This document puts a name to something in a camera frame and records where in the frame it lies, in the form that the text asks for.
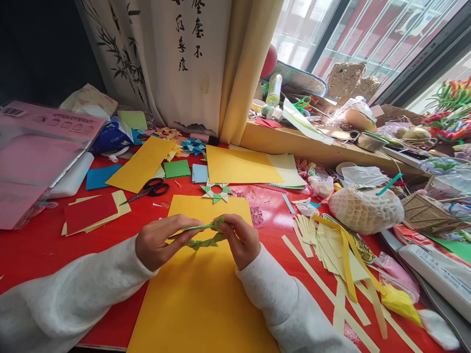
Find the red paper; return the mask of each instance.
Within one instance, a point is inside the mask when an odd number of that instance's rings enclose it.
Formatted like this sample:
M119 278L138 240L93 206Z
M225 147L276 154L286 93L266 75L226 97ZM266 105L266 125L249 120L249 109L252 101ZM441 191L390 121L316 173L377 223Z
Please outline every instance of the red paper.
M268 120L268 119L262 119L261 117L257 117L255 119L255 123L258 125L262 125L265 127L269 128L277 128L277 127L283 127L279 122L274 121L274 120Z
M66 206L67 235L79 232L116 213L118 213L118 208L111 194Z

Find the fruit in mesh bag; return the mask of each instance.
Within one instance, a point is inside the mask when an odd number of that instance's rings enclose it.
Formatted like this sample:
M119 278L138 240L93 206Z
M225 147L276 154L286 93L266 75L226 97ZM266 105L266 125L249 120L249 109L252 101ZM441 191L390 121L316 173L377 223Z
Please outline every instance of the fruit in mesh bag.
M400 199L391 190L376 196L378 191L349 185L330 197L329 208L335 218L360 234L374 234L401 223L404 208Z

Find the wicker basket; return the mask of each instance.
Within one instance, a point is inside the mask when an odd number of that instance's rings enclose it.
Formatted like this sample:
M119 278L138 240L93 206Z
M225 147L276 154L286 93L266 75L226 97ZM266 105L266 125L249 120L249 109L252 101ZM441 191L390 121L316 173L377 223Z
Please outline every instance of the wicker basket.
M406 197L402 200L403 223L412 230L431 236L471 227L471 224L460 221L435 203L434 199L420 194Z

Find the white sweater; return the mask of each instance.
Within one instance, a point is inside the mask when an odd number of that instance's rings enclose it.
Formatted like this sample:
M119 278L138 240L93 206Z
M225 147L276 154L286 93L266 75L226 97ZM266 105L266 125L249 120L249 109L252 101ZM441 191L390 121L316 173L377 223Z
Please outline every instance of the white sweater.
M0 352L68 352L113 304L129 298L157 273L137 258L133 237L10 289L0 296ZM263 245L237 276L263 311L282 352L358 352Z

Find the hand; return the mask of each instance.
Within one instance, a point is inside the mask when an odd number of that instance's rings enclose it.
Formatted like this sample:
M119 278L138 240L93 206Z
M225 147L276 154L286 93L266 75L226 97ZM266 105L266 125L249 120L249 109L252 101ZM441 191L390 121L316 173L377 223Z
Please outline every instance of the hand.
M200 232L199 229L184 231L171 244L165 240L182 228L200 226L201 221L184 215L170 216L150 222L142 227L136 238L136 255L150 271L156 271L175 255L185 244Z
M235 264L243 270L260 253L259 233L239 215L223 214L220 217L224 217L220 227L229 242Z

